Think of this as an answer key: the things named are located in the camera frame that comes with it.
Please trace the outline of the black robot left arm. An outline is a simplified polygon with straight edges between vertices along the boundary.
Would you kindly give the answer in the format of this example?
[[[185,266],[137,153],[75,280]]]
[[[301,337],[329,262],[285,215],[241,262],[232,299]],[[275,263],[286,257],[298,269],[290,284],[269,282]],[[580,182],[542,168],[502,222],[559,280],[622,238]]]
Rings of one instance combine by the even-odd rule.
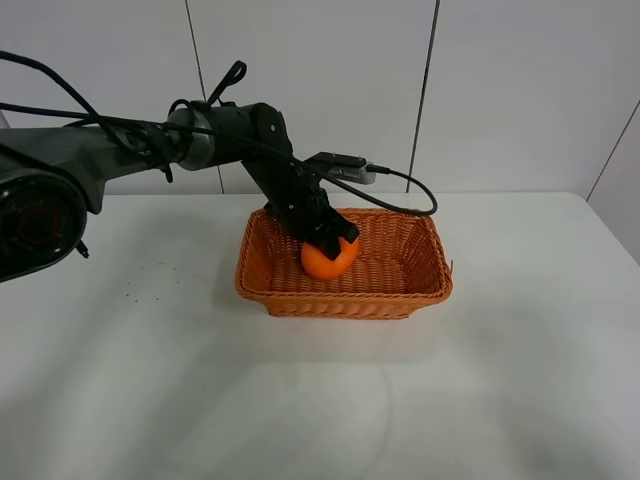
[[[295,239],[329,258],[351,225],[331,207],[304,162],[292,157],[283,115],[257,103],[207,107],[175,103],[168,122],[135,121],[109,138],[99,127],[9,129],[1,133],[1,278],[48,268],[78,251],[105,186],[148,170],[171,180],[173,165],[200,171],[239,162]]]

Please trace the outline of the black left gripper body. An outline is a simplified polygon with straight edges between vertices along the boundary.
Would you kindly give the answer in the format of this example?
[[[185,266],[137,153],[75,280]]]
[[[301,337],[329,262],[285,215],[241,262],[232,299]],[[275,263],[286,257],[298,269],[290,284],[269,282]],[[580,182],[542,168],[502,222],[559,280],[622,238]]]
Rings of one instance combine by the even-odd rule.
[[[334,244],[333,210],[319,183],[290,164],[265,162],[263,167],[263,193],[285,230],[300,241]]]

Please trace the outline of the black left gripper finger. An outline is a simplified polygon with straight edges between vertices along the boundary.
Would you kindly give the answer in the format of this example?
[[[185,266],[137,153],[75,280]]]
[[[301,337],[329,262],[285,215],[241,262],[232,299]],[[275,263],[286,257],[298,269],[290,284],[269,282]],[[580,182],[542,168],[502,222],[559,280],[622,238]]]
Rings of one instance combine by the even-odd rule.
[[[330,238],[342,238],[349,244],[353,244],[359,237],[360,231],[355,223],[349,221],[337,210],[332,209],[328,214],[327,235]]]
[[[331,261],[336,260],[342,252],[340,236],[332,232],[314,233],[311,236],[311,245]]]

